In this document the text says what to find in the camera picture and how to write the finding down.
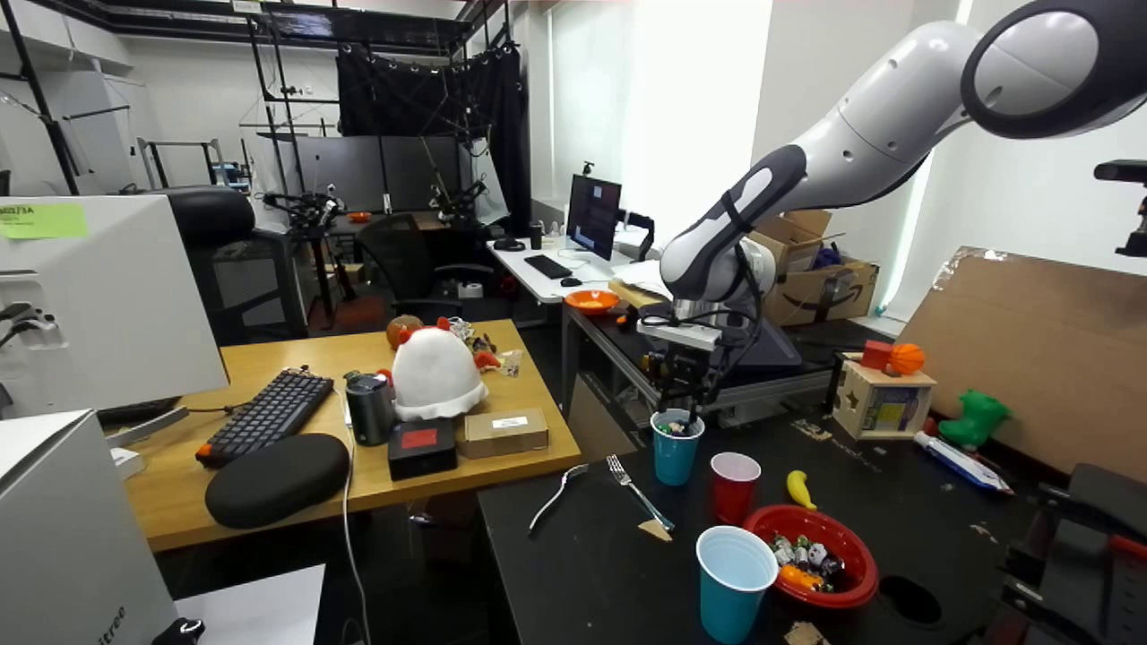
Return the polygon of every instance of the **printer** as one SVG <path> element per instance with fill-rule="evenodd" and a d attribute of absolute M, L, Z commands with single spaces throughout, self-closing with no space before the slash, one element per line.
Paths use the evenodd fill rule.
<path fill-rule="evenodd" d="M 175 624 L 94 414 L 0 421 L 0 642 L 138 645 Z"/>

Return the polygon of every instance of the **box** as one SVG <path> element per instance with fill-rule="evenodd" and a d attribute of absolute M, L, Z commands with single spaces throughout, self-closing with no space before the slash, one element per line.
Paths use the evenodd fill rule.
<path fill-rule="evenodd" d="M 1014 452 L 1147 481 L 1142 311 L 1147 278 L 960 248 L 898 341 L 928 352 L 935 414 L 982 390 L 1006 404 L 995 440 Z"/>
<path fill-rule="evenodd" d="M 540 414 L 497 414 L 497 417 L 464 417 L 460 452 L 464 458 L 532 452 L 549 444 L 549 426 Z"/>
<path fill-rule="evenodd" d="M 455 423 L 402 423 L 391 437 L 391 481 L 460 469 Z"/>
<path fill-rule="evenodd" d="M 775 328 L 811 328 L 871 311 L 878 266 L 845 257 L 841 266 L 784 274 L 759 297 L 759 317 Z"/>
<path fill-rule="evenodd" d="M 788 266 L 811 261 L 819 251 L 826 222 L 826 211 L 788 211 L 747 236 L 776 257 L 776 274 L 784 278 Z"/>
<path fill-rule="evenodd" d="M 853 440 L 911 440 L 928 421 L 933 390 L 928 374 L 888 376 L 860 366 L 860 352 L 845 352 L 832 421 Z"/>
<path fill-rule="evenodd" d="M 94 414 L 0 423 L 3 642 L 152 642 L 175 604 Z"/>

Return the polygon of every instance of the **orange object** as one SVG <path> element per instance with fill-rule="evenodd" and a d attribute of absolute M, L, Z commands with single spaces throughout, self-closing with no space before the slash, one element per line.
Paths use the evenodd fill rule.
<path fill-rule="evenodd" d="M 424 319 L 415 319 L 415 317 L 391 319 L 388 324 L 391 352 L 396 352 L 415 331 L 424 331 Z"/>
<path fill-rule="evenodd" d="M 819 589 L 825 589 L 825 577 L 784 564 L 784 568 L 782 568 L 782 585 L 784 585 L 784 589 L 804 589 L 804 591 L 819 591 Z"/>
<path fill-rule="evenodd" d="M 577 311 L 612 311 L 617 293 L 612 291 L 572 291 L 572 293 L 567 293 L 567 306 Z"/>
<path fill-rule="evenodd" d="M 893 346 L 886 346 L 886 341 L 866 341 L 866 346 L 863 346 L 863 357 L 860 357 L 860 366 L 886 374 L 888 358 L 893 358 Z"/>
<path fill-rule="evenodd" d="M 886 374 L 914 376 L 922 368 L 923 368 L 923 348 L 922 346 L 893 346 Z"/>

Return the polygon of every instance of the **black keyboard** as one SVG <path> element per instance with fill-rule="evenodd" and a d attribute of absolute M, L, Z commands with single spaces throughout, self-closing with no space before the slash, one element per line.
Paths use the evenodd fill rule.
<path fill-rule="evenodd" d="M 311 374 L 280 374 L 260 388 L 219 435 L 192 452 L 201 465 L 221 469 L 227 462 L 260 452 L 297 435 L 316 409 L 334 394 L 334 382 Z"/>
<path fill-rule="evenodd" d="M 526 266 L 532 266 L 549 280 L 572 278 L 567 266 L 553 261 L 549 255 L 529 255 Z"/>

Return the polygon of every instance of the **blue cup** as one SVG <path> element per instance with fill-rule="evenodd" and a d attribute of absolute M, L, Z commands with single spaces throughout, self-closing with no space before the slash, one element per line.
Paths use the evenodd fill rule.
<path fill-rule="evenodd" d="M 689 409 L 665 409 L 647 417 L 652 472 L 661 488 L 684 488 L 690 481 L 707 421 L 695 417 L 684 435 L 673 435 L 673 426 L 684 426 L 684 423 L 689 423 Z"/>
<path fill-rule="evenodd" d="M 752 635 L 759 595 L 776 582 L 775 551 L 743 527 L 709 527 L 695 538 L 700 613 L 713 642 L 733 645 Z"/>

